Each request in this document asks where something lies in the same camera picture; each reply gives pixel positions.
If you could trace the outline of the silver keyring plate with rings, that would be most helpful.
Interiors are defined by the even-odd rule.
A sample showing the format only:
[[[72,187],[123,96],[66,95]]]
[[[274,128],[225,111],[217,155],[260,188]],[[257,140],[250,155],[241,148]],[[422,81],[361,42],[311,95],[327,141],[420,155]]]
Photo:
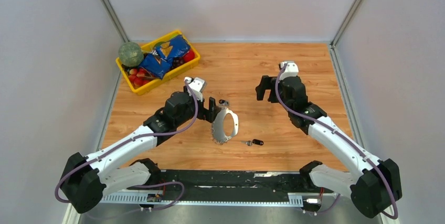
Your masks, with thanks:
[[[223,145],[239,131],[239,117],[231,109],[223,107],[211,124],[210,132],[214,143]]]

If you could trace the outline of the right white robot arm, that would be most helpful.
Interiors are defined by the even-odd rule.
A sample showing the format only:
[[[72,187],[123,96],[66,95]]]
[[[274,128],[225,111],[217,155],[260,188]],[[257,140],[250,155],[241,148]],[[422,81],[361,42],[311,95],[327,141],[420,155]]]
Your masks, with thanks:
[[[344,134],[324,110],[308,101],[305,85],[298,76],[262,76],[255,88],[258,101],[263,100],[267,90],[269,102],[280,103],[296,128],[325,146],[347,168],[341,172],[319,161],[308,163],[300,169],[304,190],[323,187],[347,196],[367,218],[378,214],[390,219],[399,217],[396,201],[402,197],[400,171],[392,159],[383,161]]]

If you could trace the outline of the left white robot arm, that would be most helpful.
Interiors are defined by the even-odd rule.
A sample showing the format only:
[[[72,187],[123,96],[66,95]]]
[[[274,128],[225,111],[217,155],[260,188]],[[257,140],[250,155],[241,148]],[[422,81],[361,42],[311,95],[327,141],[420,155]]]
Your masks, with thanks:
[[[214,122],[222,108],[214,98],[209,98],[208,108],[205,108],[200,95],[199,90],[186,84],[183,91],[172,93],[162,108],[120,141],[86,156],[79,152],[71,155],[56,185],[55,198],[70,203],[83,214],[105,195],[122,189],[166,187],[167,183],[161,183],[160,169],[148,158],[137,160],[126,168],[121,165],[186,131],[197,119]]]

